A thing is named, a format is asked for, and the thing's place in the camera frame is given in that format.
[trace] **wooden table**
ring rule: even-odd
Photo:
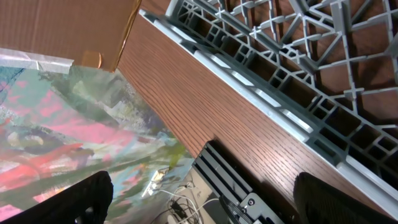
[[[164,14],[168,5],[168,0],[142,2],[143,9],[158,14]],[[265,189],[272,191],[276,209],[285,215],[294,214],[287,205],[294,204],[295,177],[303,171],[381,211],[141,16],[134,22],[123,54],[120,71],[193,156],[217,137]]]

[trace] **abstract painting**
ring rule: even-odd
[[[150,178],[168,167],[162,188],[173,191],[192,162],[118,71],[0,67],[0,221],[106,170],[106,223],[149,223],[170,198],[142,198]]]

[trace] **cardboard box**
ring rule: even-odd
[[[141,0],[0,1],[0,48],[113,72]]]

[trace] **plastic crate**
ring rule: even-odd
[[[355,63],[387,57],[398,83],[398,37],[393,30],[398,9],[382,1],[382,13],[358,22],[372,1],[365,1],[353,16],[349,0],[313,2],[289,0],[294,12],[276,16],[272,0],[241,0],[235,7],[217,0],[172,0],[164,16],[140,14],[398,219],[397,125],[375,124],[358,112],[359,98],[398,95],[398,87],[367,89],[353,78]],[[326,7],[331,15],[324,12]],[[254,23],[251,13],[259,8],[268,13]],[[277,26],[285,22],[289,28],[279,37]],[[387,27],[385,51],[350,55],[349,35],[379,24]],[[303,37],[292,40],[300,26]],[[311,34],[307,26],[320,32]],[[315,60],[310,44],[326,38],[332,41]],[[344,58],[329,62],[339,44]],[[269,73],[259,75],[254,65]],[[317,72],[341,66],[346,67],[349,88],[331,95],[316,85]],[[303,92],[289,92],[292,83]]]

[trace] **screw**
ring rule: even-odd
[[[250,206],[254,205],[254,200],[250,198],[248,201],[248,205],[250,205]]]

